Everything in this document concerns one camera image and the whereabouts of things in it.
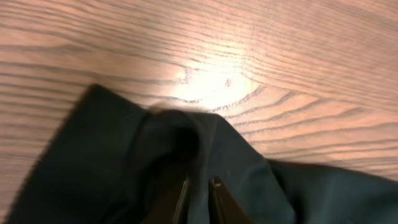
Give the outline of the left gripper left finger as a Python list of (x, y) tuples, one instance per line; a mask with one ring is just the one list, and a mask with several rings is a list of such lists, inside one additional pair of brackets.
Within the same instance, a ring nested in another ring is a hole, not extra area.
[(186, 224), (190, 201), (190, 178), (173, 184), (158, 199), (141, 224)]

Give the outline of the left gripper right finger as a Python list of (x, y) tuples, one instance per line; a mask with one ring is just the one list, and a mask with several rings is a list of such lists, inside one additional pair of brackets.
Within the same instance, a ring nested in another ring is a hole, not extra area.
[(211, 224), (253, 224), (220, 177), (209, 180), (208, 193)]

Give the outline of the black polo shirt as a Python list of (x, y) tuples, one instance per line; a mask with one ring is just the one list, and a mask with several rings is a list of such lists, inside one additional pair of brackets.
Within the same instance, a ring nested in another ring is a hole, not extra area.
[(190, 178), (186, 223), (210, 223), (221, 178), (253, 223), (396, 223), (397, 183), (268, 160), (216, 114), (151, 113), (91, 86), (24, 184), (8, 223), (141, 223)]

